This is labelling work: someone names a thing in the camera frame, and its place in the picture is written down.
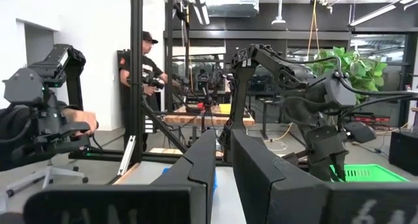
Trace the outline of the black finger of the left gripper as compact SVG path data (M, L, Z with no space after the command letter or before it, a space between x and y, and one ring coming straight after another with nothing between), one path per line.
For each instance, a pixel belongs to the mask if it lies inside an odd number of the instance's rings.
M346 174L344 170L345 158L347 150L340 152L328 152L330 158L329 166L329 181L332 182L345 182Z
M330 158L325 158L316 162L312 161L311 159L308 159L309 173L322 181L331 181L330 162Z

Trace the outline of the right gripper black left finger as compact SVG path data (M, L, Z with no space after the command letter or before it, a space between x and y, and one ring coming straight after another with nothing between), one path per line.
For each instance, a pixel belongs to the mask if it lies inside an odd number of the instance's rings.
M74 185L45 189L23 211L32 224L209 223L216 136L206 131L149 185Z

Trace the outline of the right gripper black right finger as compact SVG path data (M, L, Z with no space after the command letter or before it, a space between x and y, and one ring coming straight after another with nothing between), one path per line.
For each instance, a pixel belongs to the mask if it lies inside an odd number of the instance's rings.
M233 172L247 223L416 224L415 182L324 182L231 133Z

